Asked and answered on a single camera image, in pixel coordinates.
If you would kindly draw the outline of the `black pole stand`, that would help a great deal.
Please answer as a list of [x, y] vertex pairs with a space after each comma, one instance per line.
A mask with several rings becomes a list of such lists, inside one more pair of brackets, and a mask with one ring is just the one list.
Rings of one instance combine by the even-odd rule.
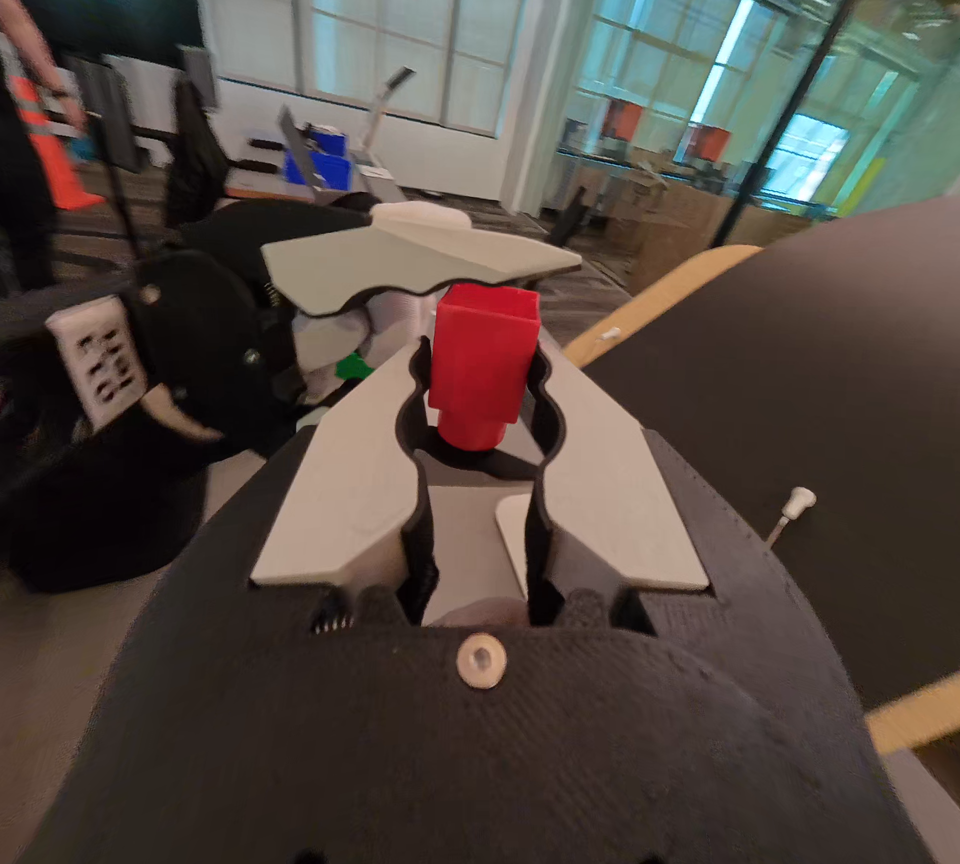
[[764, 171], [770, 158], [783, 138], [798, 108], [807, 97], [822, 64], [834, 46], [836, 38], [852, 15], [857, 1], [858, 0], [838, 0], [834, 15], [829, 20], [819, 44], [810, 55], [809, 61], [799, 76], [794, 90], [786, 101], [766, 141], [759, 151], [756, 161], [751, 164], [749, 172], [745, 174], [736, 197], [730, 203], [724, 218], [718, 223], [707, 246], [710, 250], [719, 249], [725, 245], [741, 214], [749, 205], [750, 199], [761, 187]]

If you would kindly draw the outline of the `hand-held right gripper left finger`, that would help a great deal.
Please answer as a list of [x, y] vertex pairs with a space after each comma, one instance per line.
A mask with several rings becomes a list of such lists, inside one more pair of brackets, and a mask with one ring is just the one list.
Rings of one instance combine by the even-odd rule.
[[329, 585], [396, 596], [419, 625], [439, 582], [426, 472], [427, 338], [404, 345], [328, 409], [250, 572], [258, 587]]

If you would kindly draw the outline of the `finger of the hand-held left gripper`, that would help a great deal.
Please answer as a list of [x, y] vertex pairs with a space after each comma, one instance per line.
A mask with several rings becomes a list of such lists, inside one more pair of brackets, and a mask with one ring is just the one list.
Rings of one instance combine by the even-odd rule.
[[578, 270], [582, 257], [542, 241], [418, 222], [371, 223], [261, 247], [272, 287], [302, 313], [327, 318], [370, 297], [425, 297], [458, 282], [502, 286]]
[[360, 349], [370, 336], [365, 313], [314, 318], [297, 313], [293, 319], [296, 364], [303, 374], [335, 366]]

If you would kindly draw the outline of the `black draped office chair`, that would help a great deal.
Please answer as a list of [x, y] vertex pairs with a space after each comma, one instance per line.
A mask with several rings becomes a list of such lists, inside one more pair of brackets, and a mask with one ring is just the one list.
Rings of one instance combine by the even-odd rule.
[[175, 133], [169, 150], [164, 199], [164, 226], [178, 231], [183, 225], [207, 218], [225, 198], [232, 162], [210, 126], [200, 91], [181, 73], [173, 91]]

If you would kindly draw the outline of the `person's left hand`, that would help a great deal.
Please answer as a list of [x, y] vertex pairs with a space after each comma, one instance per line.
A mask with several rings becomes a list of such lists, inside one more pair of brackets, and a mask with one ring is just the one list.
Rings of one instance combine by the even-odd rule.
[[[369, 224], [382, 227], [389, 222], [414, 222], [447, 229], [473, 227], [471, 217], [466, 211], [425, 200], [379, 202], [371, 208]], [[370, 333], [357, 352], [369, 366], [377, 370], [398, 351], [419, 342], [421, 337], [426, 335], [431, 314], [435, 312], [436, 306], [436, 294], [414, 296], [401, 292], [384, 292], [371, 296], [360, 306], [341, 314], [366, 314]], [[334, 374], [334, 366], [315, 373], [302, 373], [299, 367], [297, 369], [304, 384], [304, 390], [297, 402], [306, 407], [318, 407], [331, 401], [333, 395], [346, 383], [354, 381], [338, 379]]]

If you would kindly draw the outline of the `dark panel stand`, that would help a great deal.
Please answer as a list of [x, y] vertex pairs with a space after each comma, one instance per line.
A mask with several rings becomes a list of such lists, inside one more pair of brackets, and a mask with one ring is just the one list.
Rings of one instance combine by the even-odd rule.
[[123, 78], [111, 64], [83, 55], [73, 57], [70, 66], [77, 79], [91, 138], [106, 172], [111, 206], [123, 225], [133, 258], [139, 260], [143, 258], [143, 246], [120, 174], [125, 171], [137, 175], [141, 171]]

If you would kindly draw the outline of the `orange traffic cone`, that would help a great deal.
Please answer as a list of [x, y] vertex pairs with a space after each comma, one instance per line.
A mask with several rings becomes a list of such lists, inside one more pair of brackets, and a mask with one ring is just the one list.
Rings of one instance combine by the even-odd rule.
[[36, 87], [23, 77], [9, 78], [8, 85], [31, 145], [40, 159], [54, 207], [73, 212], [104, 205], [106, 198], [88, 192], [75, 173], [65, 147], [45, 116]]

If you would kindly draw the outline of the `blue plastic bin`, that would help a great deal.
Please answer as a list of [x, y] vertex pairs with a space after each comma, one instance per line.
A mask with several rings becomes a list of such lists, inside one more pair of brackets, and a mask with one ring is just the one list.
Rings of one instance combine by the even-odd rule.
[[352, 190], [353, 163], [349, 154], [349, 137], [330, 127], [305, 127], [301, 133], [315, 172], [329, 189]]

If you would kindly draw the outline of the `red toy brick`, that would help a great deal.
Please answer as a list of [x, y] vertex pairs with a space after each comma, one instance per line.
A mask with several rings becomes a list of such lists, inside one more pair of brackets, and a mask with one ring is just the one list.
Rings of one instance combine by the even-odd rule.
[[540, 309], [537, 292], [469, 282], [438, 301], [428, 404], [453, 448], [494, 450], [519, 419]]

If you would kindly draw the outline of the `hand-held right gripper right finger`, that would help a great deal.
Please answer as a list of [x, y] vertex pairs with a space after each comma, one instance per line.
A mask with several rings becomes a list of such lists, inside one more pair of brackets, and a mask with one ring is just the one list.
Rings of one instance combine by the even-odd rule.
[[553, 623], [581, 590], [608, 609], [627, 591], [707, 592], [709, 575], [642, 425], [546, 338], [527, 391], [542, 455], [525, 517], [531, 623]]

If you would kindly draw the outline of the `cardboard box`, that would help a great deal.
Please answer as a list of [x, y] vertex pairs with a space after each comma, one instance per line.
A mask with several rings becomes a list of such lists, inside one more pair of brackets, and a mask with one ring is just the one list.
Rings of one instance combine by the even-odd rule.
[[614, 178], [601, 211], [604, 240], [620, 262], [625, 289], [639, 294], [706, 251], [732, 202], [639, 169]]

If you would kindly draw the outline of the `background wooden edged desk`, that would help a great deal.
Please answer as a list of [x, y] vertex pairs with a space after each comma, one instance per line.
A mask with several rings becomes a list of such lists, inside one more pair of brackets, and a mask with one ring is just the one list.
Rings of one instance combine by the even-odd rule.
[[[346, 192], [317, 185], [295, 184], [285, 179], [282, 167], [254, 159], [241, 159], [231, 167], [224, 194], [233, 200], [276, 199], [318, 206], [329, 205]], [[352, 174], [353, 192], [366, 193], [380, 203], [408, 200], [402, 188], [385, 169], [362, 165]]]

